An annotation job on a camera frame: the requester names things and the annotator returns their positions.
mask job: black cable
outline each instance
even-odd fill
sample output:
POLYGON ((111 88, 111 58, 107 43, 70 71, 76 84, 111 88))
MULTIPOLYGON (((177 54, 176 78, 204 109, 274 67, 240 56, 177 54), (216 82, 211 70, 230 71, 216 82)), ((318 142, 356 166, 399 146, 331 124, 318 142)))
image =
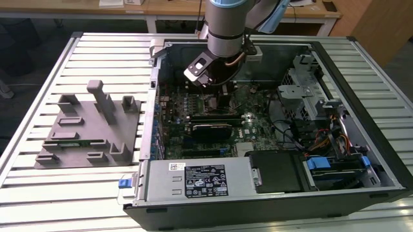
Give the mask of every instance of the black cable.
POLYGON ((240 68, 243 67, 243 64, 244 64, 243 60, 239 61, 238 69, 236 69, 236 71, 232 73, 232 75, 231 75, 223 82, 220 82, 220 83, 217 83, 217 84, 211 84, 209 86, 221 86, 221 85, 224 85, 225 83, 228 83, 228 81, 230 81, 230 80, 236 76, 236 74, 239 73, 239 70, 240 70, 240 68))
POLYGON ((199 25, 199 17, 200 17, 200 7, 201 7, 201 0, 199 0, 199 10, 197 10, 197 19, 196 19, 196 27, 195 27, 196 33, 197 33, 197 25, 199 25))
POLYGON ((268 16, 267 16, 267 17, 263 19, 263 21, 260 21, 260 22, 256 24, 256 26, 250 30, 250 33, 248 33, 248 35, 247 35, 247 39, 250 39, 251 34, 252 34, 252 31, 256 30, 256 28, 266 22, 266 20, 267 20, 267 19, 270 18, 270 16, 272 15, 272 13, 274 13, 274 11, 276 10, 276 7, 278 7, 280 1, 282 1, 282 0, 278 1, 278 3, 276 3, 276 5, 275 5, 275 7, 274 7, 271 13, 268 14, 268 16))
POLYGON ((4 140, 10 140, 12 137, 10 136, 0 136, 0 139, 4 139, 4 140))
POLYGON ((296 23, 296 14, 295 14, 295 6, 292 6, 290 3, 288 3, 290 7, 292 7, 292 11, 294 11, 294 23, 296 23))
POLYGON ((295 144, 296 149, 300 150, 300 151, 304 151, 304 147, 296 142, 296 140, 295 140, 287 133, 284 133, 275 125, 272 125, 272 126, 274 126, 275 130, 276 130, 280 134, 283 134, 283 135, 291 140, 291 142, 295 144))

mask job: warning label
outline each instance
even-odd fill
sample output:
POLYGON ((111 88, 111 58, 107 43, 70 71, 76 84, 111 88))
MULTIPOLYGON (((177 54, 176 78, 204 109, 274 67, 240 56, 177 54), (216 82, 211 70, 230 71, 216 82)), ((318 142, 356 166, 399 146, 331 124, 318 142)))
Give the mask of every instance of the warning label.
POLYGON ((224 165, 185 167, 185 197, 227 196, 224 165))

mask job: aluminum extrusion table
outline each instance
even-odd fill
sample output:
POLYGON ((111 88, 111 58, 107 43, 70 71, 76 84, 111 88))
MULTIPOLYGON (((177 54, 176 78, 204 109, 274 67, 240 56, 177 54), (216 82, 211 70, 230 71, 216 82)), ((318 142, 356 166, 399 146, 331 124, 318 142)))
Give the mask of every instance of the aluminum extrusion table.
MULTIPOLYGON (((9 146, 0 158, 0 231, 141 232, 117 204, 117 180, 132 166, 33 169, 41 143, 58 113, 61 94, 92 100, 88 80, 100 79, 113 100, 133 95, 143 101, 135 148, 140 147, 149 85, 149 41, 195 39, 188 34, 84 33, 70 38, 9 146)), ((413 105, 356 42, 331 37, 252 36, 259 41, 319 41, 402 161, 413 171, 413 105)), ((326 83, 332 95, 334 88, 326 83)), ((132 198, 128 190, 123 195, 132 198)), ((192 229, 203 231, 411 231, 413 198, 381 203, 346 217, 192 229)))

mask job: floor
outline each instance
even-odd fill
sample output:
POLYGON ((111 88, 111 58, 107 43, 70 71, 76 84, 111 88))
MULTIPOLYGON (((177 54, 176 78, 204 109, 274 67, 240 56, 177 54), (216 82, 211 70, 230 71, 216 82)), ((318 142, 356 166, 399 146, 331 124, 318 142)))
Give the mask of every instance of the floor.
MULTIPOLYGON (((147 32, 145 22, 141 20, 64 20, 62 28, 56 28, 50 19, 33 19, 32 21, 42 40, 42 44, 36 49, 28 51, 34 62, 36 70, 30 74, 14 78, 10 78, 0 70, 0 79, 6 84, 18 85, 10 86, 14 92, 12 99, 5 100, 0 98, 0 154, 8 143, 6 137, 10 138, 13 136, 72 32, 147 32)), ((181 25, 180 21, 157 21, 156 25, 159 33, 192 33, 195 30, 195 22, 187 22, 181 25)), ((410 100, 413 100, 411 57, 413 43, 406 43, 393 61, 385 67, 386 73, 410 100)))

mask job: cable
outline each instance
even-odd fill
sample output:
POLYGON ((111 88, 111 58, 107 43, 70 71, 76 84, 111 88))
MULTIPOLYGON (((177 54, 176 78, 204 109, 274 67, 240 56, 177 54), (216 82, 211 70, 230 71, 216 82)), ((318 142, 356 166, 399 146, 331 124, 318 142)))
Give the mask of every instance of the cable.
POLYGON ((231 63, 227 63, 227 62, 225 62, 225 66, 227 66, 227 67, 234 66, 234 65, 244 58, 244 56, 246 56, 246 53, 242 52, 242 53, 239 54, 239 56, 236 57, 236 59, 235 59, 231 63))
POLYGON ((223 82, 220 82, 220 83, 217 83, 217 84, 211 84, 209 86, 221 86, 221 85, 224 85, 225 83, 228 83, 228 81, 230 81, 230 80, 236 76, 236 74, 239 73, 239 70, 240 70, 243 64, 244 64, 243 62, 239 63, 236 71, 232 73, 232 75, 231 75, 223 82))
POLYGON ((296 23, 296 14, 295 14, 295 6, 292 6, 290 3, 288 3, 290 7, 292 7, 292 11, 294 11, 294 23, 296 23))
POLYGON ((199 26, 200 7, 201 7, 201 0, 199 0, 199 9, 197 9, 197 18, 196 18, 196 27, 195 27, 196 34, 197 34, 197 26, 199 26))
POLYGON ((4 140, 10 140, 12 137, 10 136, 0 136, 0 139, 4 139, 4 140))
POLYGON ((41 86, 42 84, 12 84, 6 86, 41 86))
POLYGON ((274 126, 275 130, 276 130, 280 134, 283 134, 283 135, 290 139, 290 141, 295 144, 296 149, 300 150, 300 151, 304 151, 304 147, 296 142, 296 140, 295 140, 287 133, 284 133, 275 125, 272 125, 272 126, 274 126))
POLYGON ((316 141, 318 141, 318 134, 319 134, 319 132, 322 132, 322 131, 328 131, 328 129, 320 129, 320 130, 318 130, 316 131, 316 134, 315 134, 315 144, 316 144, 316 141))
POLYGON ((267 20, 267 19, 270 18, 270 16, 272 15, 272 13, 274 13, 274 11, 276 10, 276 7, 278 7, 278 5, 279 5, 279 2, 280 2, 280 0, 278 1, 278 3, 276 3, 276 5, 275 5, 275 7, 274 7, 271 13, 267 15, 267 17, 263 19, 263 21, 260 21, 260 22, 256 24, 256 26, 252 28, 252 30, 250 30, 250 33, 248 33, 248 35, 247 35, 247 39, 250 39, 251 34, 252 34, 252 31, 256 30, 256 28, 266 22, 266 20, 267 20))

